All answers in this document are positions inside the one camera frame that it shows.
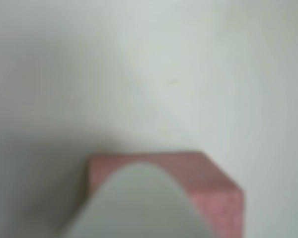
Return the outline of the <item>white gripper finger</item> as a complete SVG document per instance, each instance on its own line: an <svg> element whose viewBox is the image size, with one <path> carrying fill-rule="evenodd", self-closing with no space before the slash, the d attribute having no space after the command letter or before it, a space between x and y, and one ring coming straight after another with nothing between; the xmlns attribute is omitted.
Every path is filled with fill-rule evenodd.
<svg viewBox="0 0 298 238"><path fill-rule="evenodd" d="M124 166L88 199L66 238L200 238L202 223L181 186L147 163Z"/></svg>

